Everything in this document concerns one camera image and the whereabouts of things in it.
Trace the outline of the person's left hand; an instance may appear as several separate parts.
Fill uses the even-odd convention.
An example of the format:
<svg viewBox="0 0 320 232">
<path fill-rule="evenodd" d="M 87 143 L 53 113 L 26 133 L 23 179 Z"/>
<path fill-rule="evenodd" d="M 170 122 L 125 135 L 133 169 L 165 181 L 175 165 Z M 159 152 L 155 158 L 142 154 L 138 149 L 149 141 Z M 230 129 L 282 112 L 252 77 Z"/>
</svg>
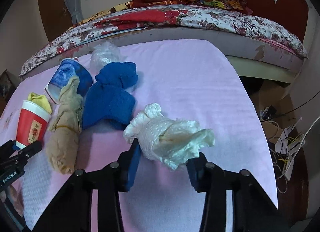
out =
<svg viewBox="0 0 320 232">
<path fill-rule="evenodd" d="M 4 203 L 8 199 L 13 205 L 16 212 L 22 217 L 23 216 L 23 205 L 20 202 L 18 193 L 13 185 L 9 185 L 4 191 L 1 192 L 1 202 Z"/>
</svg>

